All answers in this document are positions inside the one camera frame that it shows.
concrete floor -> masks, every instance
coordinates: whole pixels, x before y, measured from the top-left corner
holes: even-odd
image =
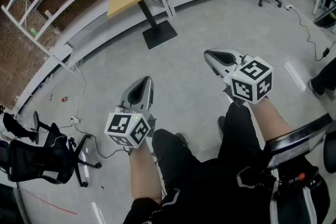
[[[307,19],[313,18],[314,0],[282,1],[299,10],[320,57],[336,37]],[[299,25],[295,12],[278,8],[272,0],[264,0],[263,7],[258,7],[258,0],[197,0],[176,12],[177,17],[171,23],[177,37],[148,50],[141,33],[149,24],[144,22],[101,46],[80,65],[87,87],[78,110],[81,119],[78,128],[97,136],[102,154],[109,155],[118,149],[103,133],[109,112],[113,112],[122,92],[132,82],[151,76],[156,128],[183,133],[201,161],[216,157],[220,147],[216,121],[230,104],[222,93],[224,85],[203,58],[206,49],[216,47],[260,56],[274,67],[275,88],[269,98],[293,128],[326,112],[335,119],[335,103],[327,97],[322,101],[315,98],[307,81],[336,56],[336,49],[316,62],[314,47],[306,42],[306,29]],[[45,123],[69,125],[70,117],[76,115],[83,88],[78,72],[73,75],[59,70],[53,81],[27,105],[22,122],[32,126],[32,112],[37,110]],[[62,103],[65,96],[68,101]],[[65,134],[74,131],[73,127],[62,129]],[[76,141],[82,136],[78,132],[72,135]],[[40,134],[41,146],[45,137],[46,134]],[[103,165],[100,170],[88,169],[88,188],[80,188],[75,175],[65,185],[53,185],[42,179],[19,184],[32,223],[44,224],[46,219],[50,224],[123,222],[132,203],[127,154],[117,152],[103,159],[93,139],[86,144],[84,153],[87,161]],[[308,159],[320,167],[328,183],[331,206],[324,223],[331,223],[336,218],[336,174],[326,172],[322,153],[323,145],[319,145]]]

black table pole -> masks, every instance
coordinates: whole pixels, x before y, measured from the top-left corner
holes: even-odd
[[[149,10],[144,0],[140,0],[138,4],[142,12],[146,16],[147,20],[151,24],[151,28],[147,29],[142,33],[149,49],[152,49],[157,45],[177,36],[176,31],[167,20],[159,24],[156,23],[153,15],[151,14],[151,11]]]

